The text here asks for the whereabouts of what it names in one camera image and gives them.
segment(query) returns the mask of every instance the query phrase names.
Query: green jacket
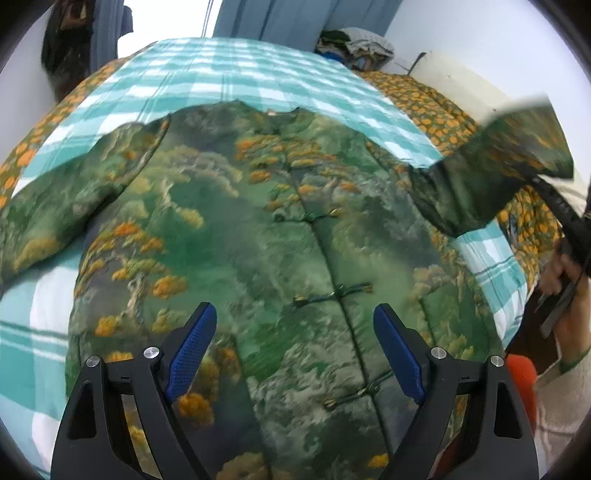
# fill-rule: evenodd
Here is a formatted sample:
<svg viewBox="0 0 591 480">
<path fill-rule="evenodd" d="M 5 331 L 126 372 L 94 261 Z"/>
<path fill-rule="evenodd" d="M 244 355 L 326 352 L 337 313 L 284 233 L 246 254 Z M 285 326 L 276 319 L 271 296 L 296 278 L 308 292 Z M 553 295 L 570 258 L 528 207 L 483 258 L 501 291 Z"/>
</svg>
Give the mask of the green jacket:
<svg viewBox="0 0 591 480">
<path fill-rule="evenodd" d="M 526 164 L 572 175 L 549 107 L 498 119 L 428 170 L 303 109 L 191 107 L 123 125 L 20 191 L 0 213 L 0 288 L 84 235 L 68 389 L 89 355 L 159 345 L 209 301 L 217 333 L 174 409 L 212 476 L 374 478 L 415 407 L 373 309 L 389 303 L 454 356 L 502 354 L 491 310 L 441 232 L 486 225 Z M 462 414 L 460 403 L 449 435 Z"/>
</svg>

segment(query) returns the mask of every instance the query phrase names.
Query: white and teal checkered sheet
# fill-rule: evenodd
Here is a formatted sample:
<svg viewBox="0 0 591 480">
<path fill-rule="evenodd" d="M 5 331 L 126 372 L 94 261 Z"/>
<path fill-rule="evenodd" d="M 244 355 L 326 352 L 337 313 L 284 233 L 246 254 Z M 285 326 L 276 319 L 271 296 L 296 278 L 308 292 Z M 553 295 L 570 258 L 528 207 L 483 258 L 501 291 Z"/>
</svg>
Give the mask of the white and teal checkered sheet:
<svg viewBox="0 0 591 480">
<path fill-rule="evenodd" d="M 300 106 L 363 132 L 398 158 L 427 166 L 440 154 L 390 100 L 342 65 L 249 40 L 165 40 L 131 59 L 50 135 L 15 192 L 84 154 L 104 134 L 181 108 L 239 99 L 262 111 Z M 496 222 L 456 240 L 506 345 L 527 299 L 521 267 Z M 0 417 L 27 457 L 50 467 L 66 403 L 64 360 L 81 245 L 33 268 L 0 301 Z"/>
</svg>

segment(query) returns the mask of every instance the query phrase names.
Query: pile of clothes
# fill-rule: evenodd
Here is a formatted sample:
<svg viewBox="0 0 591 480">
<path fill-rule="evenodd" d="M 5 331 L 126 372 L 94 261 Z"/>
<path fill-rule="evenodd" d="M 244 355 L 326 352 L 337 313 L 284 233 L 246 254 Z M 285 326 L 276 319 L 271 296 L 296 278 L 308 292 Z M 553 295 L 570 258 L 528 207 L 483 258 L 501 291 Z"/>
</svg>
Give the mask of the pile of clothes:
<svg viewBox="0 0 591 480">
<path fill-rule="evenodd" d="M 388 40 L 356 27 L 324 30 L 315 52 L 359 72 L 379 70 L 394 58 L 394 46 Z"/>
</svg>

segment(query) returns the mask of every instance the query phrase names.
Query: blue gripper pad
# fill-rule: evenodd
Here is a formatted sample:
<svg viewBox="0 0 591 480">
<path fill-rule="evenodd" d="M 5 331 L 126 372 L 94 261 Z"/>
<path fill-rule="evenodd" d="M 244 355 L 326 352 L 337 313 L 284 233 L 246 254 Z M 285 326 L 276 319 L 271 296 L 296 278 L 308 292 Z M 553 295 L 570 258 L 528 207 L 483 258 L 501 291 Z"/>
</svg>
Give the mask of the blue gripper pad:
<svg viewBox="0 0 591 480">
<path fill-rule="evenodd" d="M 178 349 L 176 356 L 170 362 L 168 387 L 164 392 L 164 396 L 170 403 L 173 403 L 179 396 L 184 395 L 189 389 L 195 372 L 201 364 L 203 355 L 205 355 L 205 350 L 212 341 L 216 326 L 216 309 L 210 304 L 195 322 Z"/>
<path fill-rule="evenodd" d="M 418 405 L 425 399 L 421 367 L 382 307 L 374 310 L 374 331 L 402 392 Z"/>
</svg>

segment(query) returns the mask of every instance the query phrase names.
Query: blue curtain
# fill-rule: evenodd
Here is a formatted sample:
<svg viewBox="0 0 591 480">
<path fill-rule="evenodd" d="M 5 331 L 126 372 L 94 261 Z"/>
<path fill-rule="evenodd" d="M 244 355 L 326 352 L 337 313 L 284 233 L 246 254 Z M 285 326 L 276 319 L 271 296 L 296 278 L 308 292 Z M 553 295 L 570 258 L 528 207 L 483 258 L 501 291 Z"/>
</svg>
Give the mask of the blue curtain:
<svg viewBox="0 0 591 480">
<path fill-rule="evenodd" d="M 384 35 L 402 0 L 223 0 L 214 37 L 252 38 L 313 51 L 322 30 Z"/>
</svg>

